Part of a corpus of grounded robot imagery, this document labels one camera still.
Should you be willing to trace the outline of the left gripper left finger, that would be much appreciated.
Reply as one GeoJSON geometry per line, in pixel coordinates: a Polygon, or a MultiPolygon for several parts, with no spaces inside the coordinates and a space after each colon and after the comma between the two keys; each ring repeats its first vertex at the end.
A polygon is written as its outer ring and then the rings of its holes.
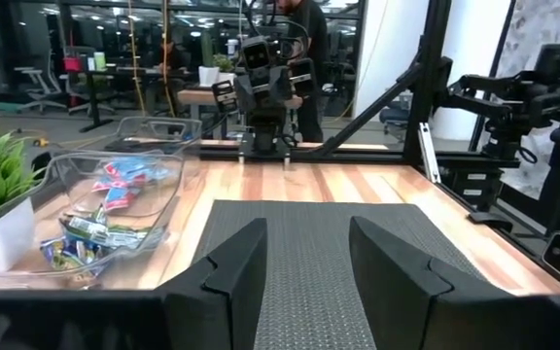
{"type": "Polygon", "coordinates": [[[252,350],[267,267],[267,221],[255,219],[162,283],[171,347],[252,350]]]}

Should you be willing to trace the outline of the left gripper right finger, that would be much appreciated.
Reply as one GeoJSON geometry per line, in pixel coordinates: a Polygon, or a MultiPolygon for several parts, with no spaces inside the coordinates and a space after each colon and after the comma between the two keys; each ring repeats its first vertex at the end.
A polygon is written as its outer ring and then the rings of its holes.
{"type": "Polygon", "coordinates": [[[354,217],[354,278],[379,349],[557,349],[547,297],[516,297],[354,217]]]}

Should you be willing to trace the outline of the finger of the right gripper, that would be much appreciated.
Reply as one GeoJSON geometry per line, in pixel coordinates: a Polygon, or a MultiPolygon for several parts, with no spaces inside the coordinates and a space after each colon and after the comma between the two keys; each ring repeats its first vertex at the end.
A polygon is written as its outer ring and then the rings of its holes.
{"type": "Polygon", "coordinates": [[[218,82],[211,86],[211,90],[220,113],[238,111],[237,97],[231,81],[218,82]]]}
{"type": "Polygon", "coordinates": [[[299,97],[312,95],[317,91],[313,61],[306,57],[296,59],[289,63],[290,81],[295,93],[299,97]]]}

